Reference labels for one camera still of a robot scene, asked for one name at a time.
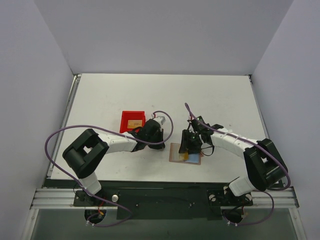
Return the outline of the red plastic bin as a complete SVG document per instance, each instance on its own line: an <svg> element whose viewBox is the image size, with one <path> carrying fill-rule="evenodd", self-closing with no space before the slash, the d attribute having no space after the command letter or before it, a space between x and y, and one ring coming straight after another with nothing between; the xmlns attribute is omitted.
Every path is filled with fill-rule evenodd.
<svg viewBox="0 0 320 240"><path fill-rule="evenodd" d="M146 122L144 111L129 111L122 112L120 121L120 133L131 131L137 127L143 127Z"/></svg>

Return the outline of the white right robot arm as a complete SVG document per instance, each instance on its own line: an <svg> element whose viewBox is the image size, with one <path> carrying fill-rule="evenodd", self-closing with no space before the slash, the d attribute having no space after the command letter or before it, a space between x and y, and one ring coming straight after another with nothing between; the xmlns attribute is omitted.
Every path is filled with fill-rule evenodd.
<svg viewBox="0 0 320 240"><path fill-rule="evenodd" d="M224 201L236 204L242 195L251 191L275 190L273 185L288 175L280 153L272 140L254 140L231 132L219 124L209 125L201 116L188 121L189 126L182 131L178 153L200 154L202 146L222 148L244 160L246 176L239 176L226 185Z"/></svg>

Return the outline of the tan leather card holder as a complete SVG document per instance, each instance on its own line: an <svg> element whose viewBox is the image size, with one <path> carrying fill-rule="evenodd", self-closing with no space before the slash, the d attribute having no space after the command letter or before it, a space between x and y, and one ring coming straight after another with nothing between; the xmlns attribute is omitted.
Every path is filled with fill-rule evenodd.
<svg viewBox="0 0 320 240"><path fill-rule="evenodd" d="M189 154L189 153L179 153L180 144L171 143L169 151L169 162L171 163L181 163L190 165L200 165L202 155L200 153Z"/></svg>

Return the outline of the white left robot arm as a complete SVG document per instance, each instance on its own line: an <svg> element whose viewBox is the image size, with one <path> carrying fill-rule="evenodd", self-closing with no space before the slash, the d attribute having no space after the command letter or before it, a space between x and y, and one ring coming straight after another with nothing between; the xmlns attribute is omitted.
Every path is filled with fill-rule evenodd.
<svg viewBox="0 0 320 240"><path fill-rule="evenodd" d="M162 125L165 121L163 116L149 119L144 126L125 132L125 137L98 134L89 128L64 150L62 157L78 177L80 185L87 190L85 200L90 205L97 206L103 200L102 186L95 174L103 157L116 152L137 152L146 146L164 149Z"/></svg>

